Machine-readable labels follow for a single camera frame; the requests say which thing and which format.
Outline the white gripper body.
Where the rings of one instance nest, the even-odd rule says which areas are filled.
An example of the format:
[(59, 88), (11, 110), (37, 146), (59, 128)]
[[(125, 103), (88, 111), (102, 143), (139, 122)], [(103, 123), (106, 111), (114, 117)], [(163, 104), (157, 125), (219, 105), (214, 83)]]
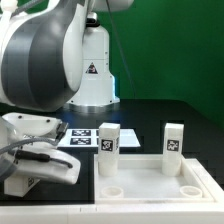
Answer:
[(81, 163), (58, 149), (61, 140), (26, 136), (0, 116), (0, 182), (21, 175), (75, 184)]

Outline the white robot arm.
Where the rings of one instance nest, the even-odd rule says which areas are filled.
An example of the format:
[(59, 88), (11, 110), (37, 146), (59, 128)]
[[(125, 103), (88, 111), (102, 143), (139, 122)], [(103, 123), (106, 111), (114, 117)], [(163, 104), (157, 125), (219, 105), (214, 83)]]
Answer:
[[(107, 107), (119, 101), (107, 65), (108, 38), (94, 39), (95, 13), (128, 9), (134, 0), (49, 0), (28, 14), (0, 0), (0, 104), (54, 112), (67, 103)], [(74, 184), (80, 162), (59, 151), (67, 131), (59, 119), (24, 114), (22, 125), (0, 115), (0, 180), (13, 174)]]

